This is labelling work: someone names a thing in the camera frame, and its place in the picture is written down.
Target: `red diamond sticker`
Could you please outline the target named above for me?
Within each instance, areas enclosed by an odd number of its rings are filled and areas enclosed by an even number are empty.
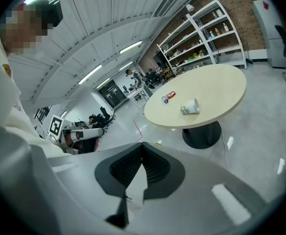
[[[266,10],[268,10],[269,9],[269,4],[267,4],[266,2],[263,2],[264,3],[264,8],[266,9]]]

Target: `black and white marker board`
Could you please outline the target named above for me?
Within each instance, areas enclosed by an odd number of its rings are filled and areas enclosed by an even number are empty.
[[[48,128],[48,133],[53,135],[57,140],[60,138],[61,135],[61,129],[64,123],[64,119],[53,115],[49,128]]]

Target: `brick wall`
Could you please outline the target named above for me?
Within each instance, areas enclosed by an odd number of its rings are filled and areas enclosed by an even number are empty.
[[[211,1],[212,0],[193,0],[192,2],[190,2],[190,4],[195,8],[195,11],[197,11]],[[232,19],[236,27],[236,30],[240,36],[244,50],[264,49],[265,48],[264,39],[258,24],[258,20],[255,17],[252,9],[252,2],[255,0],[219,0],[219,1],[224,6],[225,10]],[[139,62],[139,65],[142,68],[142,70],[147,71],[150,68],[151,69],[157,68],[157,64],[154,61],[154,56],[159,51],[159,49],[156,44],[160,44],[168,36],[168,33],[176,29],[183,22],[180,16],[186,15],[187,13],[188,13],[187,10],[184,8],[175,18],[173,18],[168,23],[168,25],[158,35],[158,37],[155,39],[155,41],[152,43],[150,48],[146,51],[145,55]],[[207,23],[212,19],[213,19],[212,13],[209,13],[201,18],[203,23]],[[225,21],[225,23],[230,28],[230,23],[228,21]],[[217,28],[220,31],[220,29],[222,28],[222,23],[216,24],[212,28],[213,32],[214,28]],[[185,36],[187,32],[191,32],[193,30],[194,30],[193,27],[191,28],[191,30],[189,28],[186,28],[183,32],[180,33],[181,35],[180,38]],[[214,40],[216,48],[229,46],[234,43],[237,43],[237,39],[234,34],[223,37],[220,40],[219,39]],[[185,48],[186,43],[183,43],[183,45],[184,46],[179,47],[180,50],[183,50]]]

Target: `air vent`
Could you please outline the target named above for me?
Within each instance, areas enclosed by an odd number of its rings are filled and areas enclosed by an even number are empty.
[[[162,0],[159,7],[156,9],[155,16],[156,17],[162,17],[168,9],[175,3],[176,0]]]

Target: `table leg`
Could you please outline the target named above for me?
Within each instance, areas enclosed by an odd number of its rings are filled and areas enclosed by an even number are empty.
[[[221,126],[218,121],[215,121],[204,126],[183,129],[182,136],[188,146],[195,149],[206,149],[219,140]]]

